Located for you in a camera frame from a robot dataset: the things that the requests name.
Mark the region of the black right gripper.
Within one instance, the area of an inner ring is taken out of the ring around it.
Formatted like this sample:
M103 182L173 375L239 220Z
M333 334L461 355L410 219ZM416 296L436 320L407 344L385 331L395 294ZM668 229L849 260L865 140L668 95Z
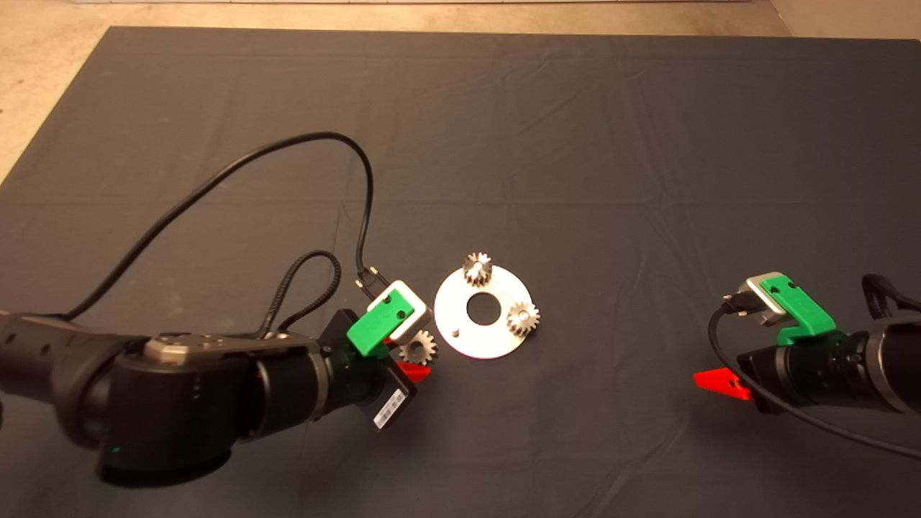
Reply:
M743 373L789 406L871 408L865 360L868 332L831 332L795 345L771 345L738 355ZM730 368L693 375L695 386L750 402L751 390Z

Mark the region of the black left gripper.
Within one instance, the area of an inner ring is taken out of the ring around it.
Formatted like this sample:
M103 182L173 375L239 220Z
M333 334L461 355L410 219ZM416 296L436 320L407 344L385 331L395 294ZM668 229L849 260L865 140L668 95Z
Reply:
M392 358L364 357L346 337L358 321L352 309L338 309L320 335L320 355L327 370L325 402L317 406L317 419L339 409L355 407L379 432L394 426L417 398L417 387L432 368ZM394 347L391 338L383 345Z

